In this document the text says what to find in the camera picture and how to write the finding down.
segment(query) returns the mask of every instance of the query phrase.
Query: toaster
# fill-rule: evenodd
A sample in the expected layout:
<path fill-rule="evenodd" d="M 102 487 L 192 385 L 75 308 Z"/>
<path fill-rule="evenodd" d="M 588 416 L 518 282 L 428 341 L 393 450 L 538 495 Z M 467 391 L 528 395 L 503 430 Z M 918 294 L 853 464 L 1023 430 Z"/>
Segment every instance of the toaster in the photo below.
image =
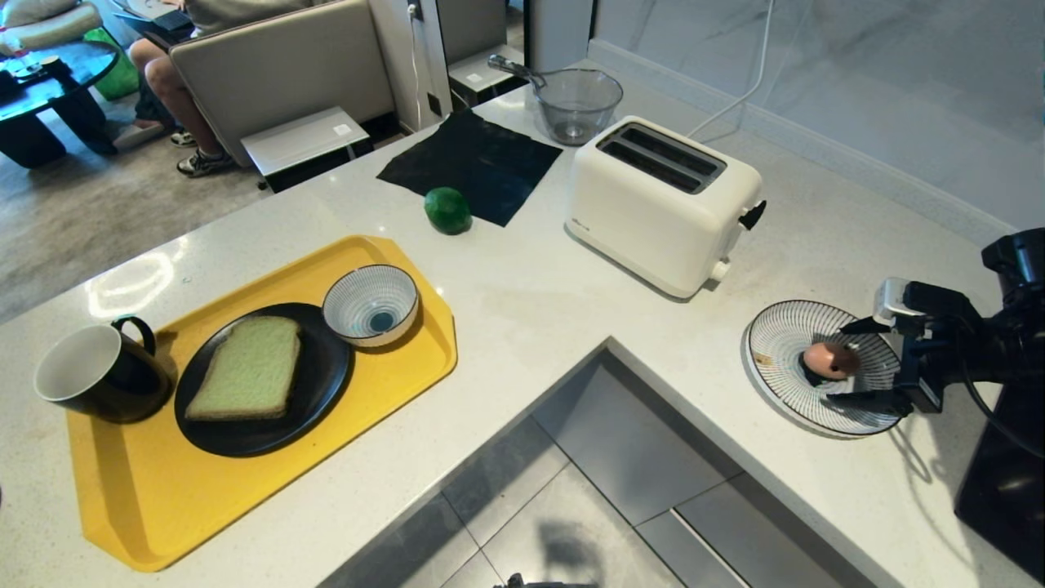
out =
<path fill-rule="evenodd" d="M 627 116 L 577 149 L 566 230 L 678 299 L 729 271 L 765 210 L 750 165 Z"/>

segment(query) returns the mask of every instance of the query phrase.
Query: toaster lever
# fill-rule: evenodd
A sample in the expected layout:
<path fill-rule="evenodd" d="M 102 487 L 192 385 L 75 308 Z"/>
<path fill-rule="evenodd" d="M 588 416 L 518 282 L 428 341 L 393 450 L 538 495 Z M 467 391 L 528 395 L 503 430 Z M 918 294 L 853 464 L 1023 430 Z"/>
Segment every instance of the toaster lever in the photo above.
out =
<path fill-rule="evenodd" d="M 744 225 L 745 229 L 751 230 L 754 228 L 754 225 L 759 224 L 759 218 L 762 217 L 762 213 L 765 211 L 766 201 L 763 199 L 762 202 L 756 204 L 754 208 L 751 208 L 739 218 L 740 224 Z"/>

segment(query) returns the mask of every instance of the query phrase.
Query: toast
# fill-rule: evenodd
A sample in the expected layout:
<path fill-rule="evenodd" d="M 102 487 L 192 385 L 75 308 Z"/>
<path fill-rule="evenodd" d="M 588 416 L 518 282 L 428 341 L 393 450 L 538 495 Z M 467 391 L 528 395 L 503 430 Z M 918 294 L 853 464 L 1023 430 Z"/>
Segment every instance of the toast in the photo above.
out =
<path fill-rule="evenodd" d="M 289 319 L 243 321 L 214 352 L 195 398 L 190 421 L 278 419 L 286 415 L 301 342 Z"/>

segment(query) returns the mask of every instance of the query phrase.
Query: brown egg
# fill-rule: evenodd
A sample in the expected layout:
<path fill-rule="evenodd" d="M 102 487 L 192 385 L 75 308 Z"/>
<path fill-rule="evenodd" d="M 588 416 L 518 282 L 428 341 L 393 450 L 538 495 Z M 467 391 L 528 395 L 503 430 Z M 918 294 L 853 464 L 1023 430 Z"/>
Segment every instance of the brown egg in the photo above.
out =
<path fill-rule="evenodd" d="M 810 371 L 829 380 L 844 380 L 860 371 L 860 356 L 841 344 L 813 344 L 802 359 Z"/>

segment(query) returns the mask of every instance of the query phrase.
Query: lime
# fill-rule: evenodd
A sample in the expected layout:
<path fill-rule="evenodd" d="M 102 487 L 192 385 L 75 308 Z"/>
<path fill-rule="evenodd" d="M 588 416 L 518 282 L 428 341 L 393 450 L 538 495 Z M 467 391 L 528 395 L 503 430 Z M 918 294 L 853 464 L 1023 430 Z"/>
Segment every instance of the lime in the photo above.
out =
<path fill-rule="evenodd" d="M 436 230 L 442 233 L 458 234 L 471 227 L 468 201 L 454 188 L 444 186 L 429 189 L 424 194 L 424 213 Z"/>

